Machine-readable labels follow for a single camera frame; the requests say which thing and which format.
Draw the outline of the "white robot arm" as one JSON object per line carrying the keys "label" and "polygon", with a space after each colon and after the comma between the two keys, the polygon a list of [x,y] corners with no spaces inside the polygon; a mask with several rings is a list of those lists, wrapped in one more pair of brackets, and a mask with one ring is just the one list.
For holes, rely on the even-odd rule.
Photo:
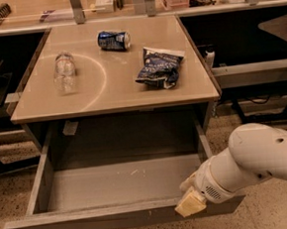
{"label": "white robot arm", "polygon": [[287,130],[247,123],[231,132],[228,143],[181,183],[175,211],[182,217],[205,210],[207,202],[232,199],[249,185],[287,180]]}

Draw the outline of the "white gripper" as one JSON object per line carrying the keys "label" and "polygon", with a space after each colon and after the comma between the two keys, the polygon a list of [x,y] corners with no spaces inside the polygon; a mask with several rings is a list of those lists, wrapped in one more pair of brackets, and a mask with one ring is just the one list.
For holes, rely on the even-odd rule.
{"label": "white gripper", "polygon": [[238,168],[232,159],[207,160],[180,183],[184,192],[175,210],[182,217],[206,209],[206,202],[221,204],[239,191]]}

